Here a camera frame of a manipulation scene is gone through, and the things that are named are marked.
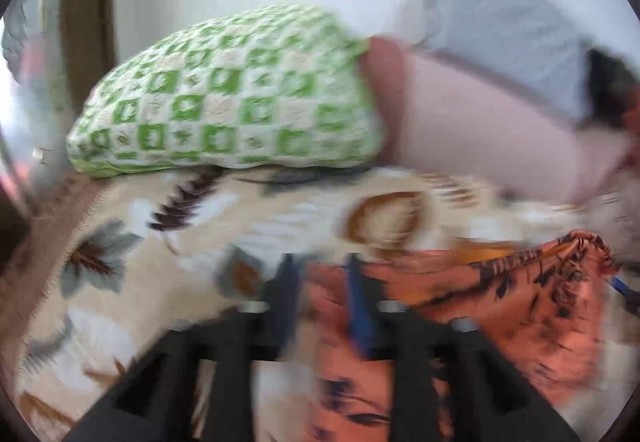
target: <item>pink pillow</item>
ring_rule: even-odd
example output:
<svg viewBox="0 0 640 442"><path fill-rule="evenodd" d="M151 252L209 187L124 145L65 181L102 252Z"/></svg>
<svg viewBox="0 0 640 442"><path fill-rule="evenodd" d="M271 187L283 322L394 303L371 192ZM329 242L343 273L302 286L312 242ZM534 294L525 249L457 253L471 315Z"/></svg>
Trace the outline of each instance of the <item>pink pillow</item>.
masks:
<svg viewBox="0 0 640 442"><path fill-rule="evenodd" d="M371 45L363 67L391 131L385 160L394 164L478 175L520 197L578 203L630 151L625 132L577 132L441 57L403 52L399 58L401 48L392 42L372 39ZM395 78L385 82L390 70Z"/></svg>

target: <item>orange garment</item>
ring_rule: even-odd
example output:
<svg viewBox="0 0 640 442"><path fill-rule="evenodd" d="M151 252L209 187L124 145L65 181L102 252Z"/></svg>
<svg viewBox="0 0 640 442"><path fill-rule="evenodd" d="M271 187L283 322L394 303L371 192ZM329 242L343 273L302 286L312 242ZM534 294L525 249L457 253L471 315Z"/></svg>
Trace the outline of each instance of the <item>orange garment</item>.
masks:
<svg viewBox="0 0 640 442"><path fill-rule="evenodd" d="M536 249L447 267L451 257L450 251L401 253L367 263L364 272L386 282L389 298L417 308L427 319L474 318L552 404L587 385L601 344L602 276L618 270L600 237L576 230ZM385 442L392 363L363 361L350 342L343 270L313 265L308 275L321 339L321 390L307 439ZM434 387L441 398L440 428L448 438L448 385L435 379Z"/></svg>

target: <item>orange cloth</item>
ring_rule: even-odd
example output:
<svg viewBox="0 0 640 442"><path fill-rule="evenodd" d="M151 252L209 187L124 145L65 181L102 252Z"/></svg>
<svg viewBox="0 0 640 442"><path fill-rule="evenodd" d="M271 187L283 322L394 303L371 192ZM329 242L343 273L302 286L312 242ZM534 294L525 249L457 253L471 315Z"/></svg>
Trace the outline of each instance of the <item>orange cloth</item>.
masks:
<svg viewBox="0 0 640 442"><path fill-rule="evenodd" d="M617 272L609 247L588 231L572 231L539 248L500 259L446 267L450 251L401 253L365 272L386 282L385 294L432 321L469 316L553 404L593 377L600 349L603 275ZM321 345L320 397L307 439L385 442L392 363L363 361L348 337L345 275L314 265L308 288ZM432 361L437 367L438 361ZM440 395L440 428L448 438L448 385Z"/></svg>

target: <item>green checkered pillow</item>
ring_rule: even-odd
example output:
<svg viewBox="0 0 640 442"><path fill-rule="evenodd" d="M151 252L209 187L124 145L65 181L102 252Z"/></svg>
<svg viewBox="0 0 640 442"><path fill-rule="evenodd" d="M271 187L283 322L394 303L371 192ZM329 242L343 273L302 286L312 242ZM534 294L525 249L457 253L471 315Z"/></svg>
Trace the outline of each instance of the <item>green checkered pillow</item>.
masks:
<svg viewBox="0 0 640 442"><path fill-rule="evenodd" d="M382 142L350 39L327 10L279 5L175 32L108 73L67 138L94 177L176 165L358 164Z"/></svg>

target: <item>gray cushion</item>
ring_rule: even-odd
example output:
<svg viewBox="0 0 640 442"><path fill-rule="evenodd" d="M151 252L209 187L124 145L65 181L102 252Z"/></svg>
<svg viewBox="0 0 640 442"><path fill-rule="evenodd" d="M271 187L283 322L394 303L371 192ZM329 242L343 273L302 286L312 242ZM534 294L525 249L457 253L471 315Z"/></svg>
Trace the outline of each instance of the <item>gray cushion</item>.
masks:
<svg viewBox="0 0 640 442"><path fill-rule="evenodd" d="M441 50L529 89L578 124L591 115L586 43L547 0L424 0L434 22L419 47Z"/></svg>

